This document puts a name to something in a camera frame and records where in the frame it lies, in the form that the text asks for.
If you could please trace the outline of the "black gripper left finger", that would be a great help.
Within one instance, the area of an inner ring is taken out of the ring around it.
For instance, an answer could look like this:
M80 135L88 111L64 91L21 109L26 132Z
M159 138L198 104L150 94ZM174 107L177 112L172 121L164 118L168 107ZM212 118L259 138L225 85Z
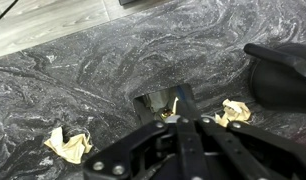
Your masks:
M84 180L134 180L166 159L175 125L152 121L87 159Z

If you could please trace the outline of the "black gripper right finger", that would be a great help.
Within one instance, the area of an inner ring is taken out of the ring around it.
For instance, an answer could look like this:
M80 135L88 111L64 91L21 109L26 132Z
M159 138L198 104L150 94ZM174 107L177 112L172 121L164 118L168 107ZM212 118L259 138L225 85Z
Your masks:
M202 118L199 125L242 180L306 180L305 145L240 121L222 127Z

